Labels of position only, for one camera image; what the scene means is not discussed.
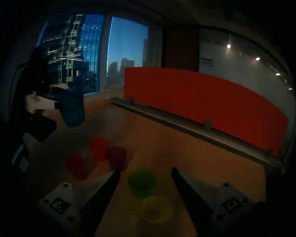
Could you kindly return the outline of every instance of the yellow cup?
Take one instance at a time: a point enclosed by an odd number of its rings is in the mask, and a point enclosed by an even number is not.
[[[161,223],[171,218],[173,205],[163,196],[148,197],[141,203],[140,214],[147,222]]]

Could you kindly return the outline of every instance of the green cup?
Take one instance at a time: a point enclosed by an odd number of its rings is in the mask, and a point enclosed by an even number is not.
[[[137,198],[148,197],[156,183],[155,175],[149,170],[136,170],[128,177],[128,185],[132,194]]]

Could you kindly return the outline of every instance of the lit window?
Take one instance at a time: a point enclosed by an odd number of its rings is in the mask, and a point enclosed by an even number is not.
[[[142,67],[148,26],[113,17],[107,52],[106,89],[124,85],[125,68]]]

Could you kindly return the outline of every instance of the plastic cup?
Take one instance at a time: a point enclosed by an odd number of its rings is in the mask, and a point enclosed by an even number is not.
[[[125,170],[127,151],[123,147],[109,147],[105,153],[112,169]]]
[[[77,180],[85,180],[88,177],[85,169],[84,159],[81,155],[69,155],[66,158],[66,168]]]
[[[89,147],[97,162],[105,161],[107,141],[103,137],[95,137],[89,142]]]
[[[161,223],[172,217],[173,205],[163,196],[148,197],[141,203],[140,214],[147,222]]]
[[[155,175],[149,170],[136,170],[128,177],[128,185],[137,198],[148,197],[156,183]]]

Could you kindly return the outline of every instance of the white wall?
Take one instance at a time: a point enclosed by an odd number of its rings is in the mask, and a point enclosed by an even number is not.
[[[202,58],[213,60],[213,66],[202,64]],[[288,118],[288,127],[281,148],[285,155],[294,133],[296,103],[293,93],[275,72],[240,51],[211,43],[200,44],[199,72],[214,75],[242,85],[262,95],[278,107]]]

